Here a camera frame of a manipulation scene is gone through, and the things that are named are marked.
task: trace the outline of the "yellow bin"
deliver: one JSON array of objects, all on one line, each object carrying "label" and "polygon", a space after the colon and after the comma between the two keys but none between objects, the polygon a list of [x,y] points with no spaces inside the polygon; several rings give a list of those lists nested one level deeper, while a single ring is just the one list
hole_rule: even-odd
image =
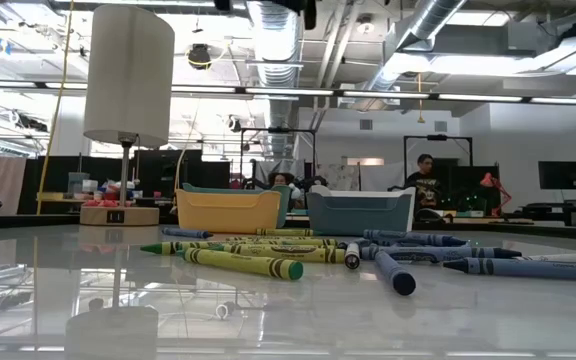
[{"label": "yellow bin", "polygon": [[257,229],[274,229],[281,194],[212,194],[175,191],[179,226],[216,233],[255,234]]}]

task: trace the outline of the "blue bin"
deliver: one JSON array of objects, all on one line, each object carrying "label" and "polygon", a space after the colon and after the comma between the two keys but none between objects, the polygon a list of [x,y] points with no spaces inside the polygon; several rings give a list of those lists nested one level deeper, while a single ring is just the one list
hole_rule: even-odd
[{"label": "blue bin", "polygon": [[[216,188],[202,188],[197,186],[192,186],[188,183],[183,183],[181,185],[185,191],[188,192],[198,192],[198,193],[208,193],[208,194],[261,194],[267,190],[244,190],[244,189],[216,189]],[[279,217],[277,217],[277,228],[284,227],[286,223],[286,213],[288,212],[288,202],[290,201],[290,187],[286,185],[275,185],[271,191],[277,191],[281,194],[281,200],[279,201]]]},{"label": "blue bin", "polygon": [[410,194],[380,198],[306,196],[310,228],[322,235],[363,236],[365,229],[410,230]]}]

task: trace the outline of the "white wall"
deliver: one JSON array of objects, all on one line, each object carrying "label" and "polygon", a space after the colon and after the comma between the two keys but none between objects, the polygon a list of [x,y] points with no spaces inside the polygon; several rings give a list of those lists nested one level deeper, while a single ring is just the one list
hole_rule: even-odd
[{"label": "white wall", "polygon": [[488,104],[460,119],[473,136],[475,165],[499,163],[513,197],[506,212],[532,202],[576,199],[576,190],[541,190],[538,161],[576,161],[576,106]]},{"label": "white wall", "polygon": [[[300,128],[310,125],[312,109],[302,108],[299,113]],[[377,157],[385,163],[402,162],[404,159],[404,135],[437,134],[435,121],[446,121],[446,135],[459,135],[459,119],[448,111],[424,111],[425,123],[418,123],[419,112],[405,115],[399,111],[371,111],[359,113],[354,110],[330,109],[317,132],[317,161],[320,164],[339,164],[342,156]],[[360,119],[372,119],[373,130],[359,130]],[[464,149],[468,143],[460,141]],[[468,163],[468,154],[454,141],[436,142],[420,139],[408,140],[409,172],[416,171],[417,157],[429,153],[439,158],[458,158]],[[312,149],[303,141],[298,141],[296,156],[306,161],[312,160]]]}]

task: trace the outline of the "white lampshade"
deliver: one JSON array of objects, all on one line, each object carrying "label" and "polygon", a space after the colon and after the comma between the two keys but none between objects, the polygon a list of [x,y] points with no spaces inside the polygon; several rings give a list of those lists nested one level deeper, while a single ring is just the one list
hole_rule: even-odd
[{"label": "white lampshade", "polygon": [[155,14],[105,5],[93,16],[84,135],[120,144],[138,134],[141,146],[168,143],[175,33]]}]

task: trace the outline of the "table lamp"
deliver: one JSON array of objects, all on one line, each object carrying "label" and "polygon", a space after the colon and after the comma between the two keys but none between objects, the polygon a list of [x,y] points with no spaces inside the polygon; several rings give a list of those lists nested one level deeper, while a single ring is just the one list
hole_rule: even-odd
[{"label": "table lamp", "polygon": [[123,147],[119,207],[82,206],[86,225],[158,225],[159,210],[126,206],[130,147],[168,143],[175,33],[157,15],[104,5],[93,14],[84,135]]},{"label": "table lamp", "polygon": [[484,175],[484,178],[479,182],[479,184],[483,187],[488,188],[494,187],[497,190],[499,190],[499,193],[501,194],[502,197],[501,204],[499,204],[499,206],[497,206],[496,208],[492,209],[492,216],[496,217],[501,216],[501,210],[502,210],[501,208],[512,199],[512,196],[510,196],[510,194],[508,194],[506,189],[504,189],[504,187],[501,185],[501,181],[492,176],[491,173],[486,173],[486,175]]}]

